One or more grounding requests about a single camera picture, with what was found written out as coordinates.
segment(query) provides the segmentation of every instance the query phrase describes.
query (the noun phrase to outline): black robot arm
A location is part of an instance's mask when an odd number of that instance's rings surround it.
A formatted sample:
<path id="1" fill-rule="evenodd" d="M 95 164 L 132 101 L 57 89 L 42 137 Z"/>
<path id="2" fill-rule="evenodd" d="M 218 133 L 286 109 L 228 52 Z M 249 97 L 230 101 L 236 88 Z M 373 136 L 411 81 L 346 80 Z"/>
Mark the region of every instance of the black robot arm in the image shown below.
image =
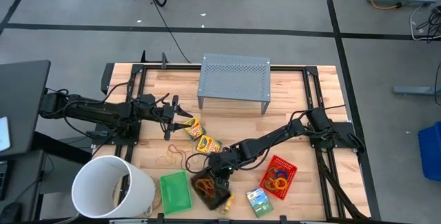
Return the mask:
<path id="1" fill-rule="evenodd" d="M 45 119 L 70 117 L 102 124 L 119 136 L 130 136 L 134 125 L 140 120 L 154 121 L 160 123 L 165 133 L 164 139 L 168 141 L 171 132 L 189 127 L 173 123 L 174 115 L 192 117 L 181 109 L 178 96 L 173 97 L 172 104 L 164 102 L 168 95 L 156 100 L 152 94 L 146 94 L 126 103 L 107 103 L 58 91 L 43 96 L 39 114 Z M 159 102 L 162 102 L 162 107 L 157 106 Z"/>
<path id="2" fill-rule="evenodd" d="M 272 146 L 278 145 L 290 138 L 302 135 L 322 139 L 338 138 L 339 133 L 332 128 L 332 121 L 327 118 L 324 109 L 314 108 L 301 113 L 302 114 L 297 119 L 293 119 L 294 112 L 287 125 L 284 125 L 269 134 L 257 139 L 245 139 L 229 147 L 225 147 L 222 152 L 212 152 L 207 156 L 208 164 L 202 171 L 196 172 L 196 175 L 192 177 L 192 186 L 209 209 L 216 209 L 231 196 L 229 192 L 229 176 L 233 174 L 235 170 L 252 170 L 258 167 L 265 160 L 269 149 Z M 307 127 L 305 127 L 300 121 L 304 115 L 307 116 L 309 121 Z M 245 165 L 255 162 L 257 158 L 262 155 L 264 158 L 257 165 L 253 167 L 244 167 Z M 357 210 L 356 206 L 351 202 L 339 183 L 335 180 L 327 167 L 321 152 L 320 156 L 318 156 L 318 167 L 319 172 L 325 176 L 336 194 L 342 199 L 342 203 L 347 208 L 350 215 L 352 215 L 353 218 L 367 219 L 365 215 Z M 201 179 L 205 179 L 205 181 L 207 179 L 213 180 L 214 197 L 208 197 L 206 192 L 200 190 L 198 182 L 200 182 Z"/>

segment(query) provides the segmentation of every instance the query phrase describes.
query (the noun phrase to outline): small green box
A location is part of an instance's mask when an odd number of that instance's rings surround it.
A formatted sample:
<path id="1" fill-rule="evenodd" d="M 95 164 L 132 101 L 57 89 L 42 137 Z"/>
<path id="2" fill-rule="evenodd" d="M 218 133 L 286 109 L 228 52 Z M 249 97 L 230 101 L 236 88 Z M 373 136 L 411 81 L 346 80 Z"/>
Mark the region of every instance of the small green box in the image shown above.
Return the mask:
<path id="1" fill-rule="evenodd" d="M 259 187 L 253 191 L 247 192 L 247 198 L 249 203 L 251 203 L 257 218 L 273 211 L 273 205 L 269 202 L 268 196 L 262 188 Z"/>
<path id="2" fill-rule="evenodd" d="M 185 171 L 159 178 L 164 215 L 175 214 L 193 208 Z"/>

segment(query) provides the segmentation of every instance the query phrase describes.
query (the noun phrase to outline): black metal frame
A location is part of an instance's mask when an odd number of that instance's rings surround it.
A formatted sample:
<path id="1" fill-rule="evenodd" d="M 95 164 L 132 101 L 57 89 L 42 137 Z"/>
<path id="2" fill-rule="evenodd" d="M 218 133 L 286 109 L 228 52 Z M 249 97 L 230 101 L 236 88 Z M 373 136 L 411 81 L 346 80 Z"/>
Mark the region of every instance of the black metal frame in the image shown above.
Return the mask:
<path id="1" fill-rule="evenodd" d="M 156 64 L 155 63 L 150 63 L 150 64 L 148 64 L 148 63 L 144 63 L 144 64 L 135 63 L 135 64 L 133 64 L 132 75 L 130 77 L 133 80 L 131 81 L 131 85 L 128 86 L 126 101 L 129 101 L 130 100 L 129 96 L 132 96 L 132 94 L 133 94 L 133 89 L 134 89 L 134 84 L 135 84 L 134 79 L 136 77 L 137 72 L 141 73 L 141 78 L 139 81 L 139 88 L 138 88 L 138 96 L 141 96 L 143 94 L 144 85 L 145 85 L 145 78 L 147 75 L 147 71 L 149 69 L 151 69 L 151 70 L 155 70 L 155 69 L 156 70 L 201 70 L 201 64 L 182 64 L 182 65 L 181 64 L 179 64 L 179 65 L 167 64 L 167 66 L 164 66 L 164 60 L 166 60 L 166 58 L 164 59 L 164 57 L 165 57 L 165 55 L 163 54 L 163 60 L 161 61 L 162 63 L 156 63 Z M 141 59 L 141 62 L 145 62 L 145 53 L 143 53 L 143 57 Z M 110 82 L 113 68 L 114 68 L 113 63 L 111 65 L 108 64 L 105 68 L 103 80 L 106 80 L 108 83 Z M 312 79 L 314 81 L 314 90 L 316 91 L 318 107 L 320 107 L 320 108 L 325 107 L 325 104 L 323 102 L 323 97 L 322 97 L 322 91 L 321 91 L 321 87 L 320 87 L 320 80 L 318 78 L 318 70 L 317 70 L 316 66 L 273 65 L 271 67 L 271 71 L 301 72 L 302 77 L 303 77 L 303 83 L 305 86 L 305 96 L 306 96 L 306 100 L 307 100 L 307 106 L 309 109 L 314 108 L 314 102 L 313 102 L 312 93 L 311 93 L 311 86 L 309 83 L 309 78 L 312 77 Z M 127 147 L 127 153 L 124 158 L 127 162 L 131 162 L 131 160 L 132 160 L 133 149 L 134 149 L 133 145 L 129 145 Z M 317 164 L 318 164 L 319 159 L 323 157 L 322 150 L 319 147 L 315 147 L 314 149 L 316 152 L 316 160 L 317 160 Z M 122 145 L 118 145 L 115 150 L 115 156 L 121 156 L 121 150 L 122 150 Z M 327 149 L 327 155 L 328 155 L 329 169 L 332 173 L 332 176 L 338 182 L 337 167 L 336 167 L 333 148 Z M 329 200 L 329 191 L 328 191 L 328 187 L 327 187 L 327 180 L 322 173 L 319 173 L 319 179 L 320 179 L 320 188 L 321 188 L 321 192 L 322 192 L 323 207 L 325 209 L 325 216 L 326 216 L 327 220 L 330 220 L 334 217 L 332 215 L 331 203 Z M 121 202 L 123 200 L 123 197 L 125 196 L 125 192 L 126 192 L 127 187 L 128 187 L 128 179 L 127 179 L 127 177 L 125 177 L 125 178 L 123 178 L 123 181 L 121 184 L 121 193 L 119 196 L 119 202 Z M 338 217 L 345 218 L 346 217 L 345 216 L 345 208 L 344 208 L 344 205 L 342 204 L 340 197 L 337 194 L 336 194 L 336 202 L 337 202 Z M 191 220 L 191 222 L 193 222 L 193 223 L 201 223 L 201 222 L 206 223 L 207 221 L 209 221 L 209 220 L 193 220 L 193 219 Z"/>

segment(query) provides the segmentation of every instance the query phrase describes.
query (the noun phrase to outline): green plastic container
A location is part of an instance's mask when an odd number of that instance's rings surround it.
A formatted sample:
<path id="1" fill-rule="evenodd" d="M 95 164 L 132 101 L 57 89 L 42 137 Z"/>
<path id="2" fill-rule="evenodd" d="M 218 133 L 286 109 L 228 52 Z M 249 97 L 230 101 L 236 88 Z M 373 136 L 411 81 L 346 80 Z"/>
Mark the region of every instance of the green plastic container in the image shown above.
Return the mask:
<path id="1" fill-rule="evenodd" d="M 159 178 L 164 215 L 175 214 L 193 208 L 185 171 Z"/>

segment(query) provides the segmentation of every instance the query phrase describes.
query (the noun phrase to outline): blue bin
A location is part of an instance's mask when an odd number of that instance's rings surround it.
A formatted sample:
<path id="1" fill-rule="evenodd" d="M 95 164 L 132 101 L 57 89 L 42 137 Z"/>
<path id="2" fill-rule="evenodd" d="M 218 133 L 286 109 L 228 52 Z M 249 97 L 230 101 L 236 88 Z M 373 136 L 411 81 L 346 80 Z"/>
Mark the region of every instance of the blue bin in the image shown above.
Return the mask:
<path id="1" fill-rule="evenodd" d="M 441 121 L 418 132 L 422 173 L 428 179 L 441 181 Z"/>

